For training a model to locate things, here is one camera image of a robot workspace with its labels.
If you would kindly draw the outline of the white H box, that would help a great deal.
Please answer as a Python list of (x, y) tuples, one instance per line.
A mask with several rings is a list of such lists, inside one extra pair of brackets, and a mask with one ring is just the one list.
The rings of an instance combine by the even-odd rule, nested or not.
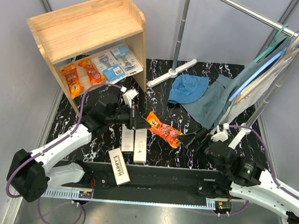
[(139, 129), (135, 131), (135, 142), (133, 152), (134, 163), (146, 163), (147, 153), (147, 129)]
[(128, 129), (125, 125), (122, 125), (121, 151), (134, 151), (134, 130)]

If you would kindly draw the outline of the blue Gillette razor pack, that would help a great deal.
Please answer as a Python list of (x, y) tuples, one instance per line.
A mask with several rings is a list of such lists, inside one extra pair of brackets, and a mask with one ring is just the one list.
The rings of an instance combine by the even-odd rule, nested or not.
[(106, 81), (115, 84), (126, 77), (123, 68), (111, 52), (92, 58), (98, 71), (106, 77)]

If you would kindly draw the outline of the orange BIC razor pack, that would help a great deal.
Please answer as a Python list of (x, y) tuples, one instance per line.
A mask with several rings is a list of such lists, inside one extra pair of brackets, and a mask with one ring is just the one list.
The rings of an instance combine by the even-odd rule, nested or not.
[(182, 132), (170, 125), (162, 123), (158, 119), (158, 117), (153, 113), (153, 111), (149, 113), (149, 115), (146, 118), (146, 121), (151, 126), (149, 131), (166, 140), (169, 143), (170, 147), (176, 149), (180, 146), (178, 136), (183, 135)]
[(84, 58), (77, 64), (86, 70), (88, 78), (92, 85), (97, 85), (105, 82), (106, 77), (97, 69), (91, 58)]
[(79, 74), (77, 72), (77, 67), (74, 63), (65, 65), (59, 69), (61, 74), (65, 77), (70, 95), (72, 99), (79, 96), (79, 94), (84, 90), (79, 80)]

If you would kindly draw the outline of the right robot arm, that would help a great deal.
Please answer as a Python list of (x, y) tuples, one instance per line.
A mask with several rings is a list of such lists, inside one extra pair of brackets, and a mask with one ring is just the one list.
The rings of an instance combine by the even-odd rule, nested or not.
[(213, 182), (199, 184), (198, 191), (208, 198), (241, 198), (274, 212), (288, 224), (299, 224), (299, 192), (277, 179), (272, 164), (264, 167), (234, 150), (253, 131), (248, 126), (240, 126), (229, 144), (211, 136), (205, 128), (178, 136), (186, 149), (205, 158), (218, 172)]

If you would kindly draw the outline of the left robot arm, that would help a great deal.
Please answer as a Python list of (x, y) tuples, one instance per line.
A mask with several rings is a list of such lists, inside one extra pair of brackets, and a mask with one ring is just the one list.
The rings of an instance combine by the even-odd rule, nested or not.
[[(101, 98), (71, 128), (60, 137), (35, 150), (21, 149), (15, 153), (6, 177), (6, 194), (23, 197), (28, 203), (39, 199), (50, 188), (77, 183), (80, 187), (93, 185), (93, 170), (83, 161), (57, 166), (65, 156), (91, 143), (104, 134), (110, 125), (125, 125), (130, 130), (149, 129), (135, 105), (118, 105), (115, 95)], [(10, 192), (13, 187), (18, 194)]]

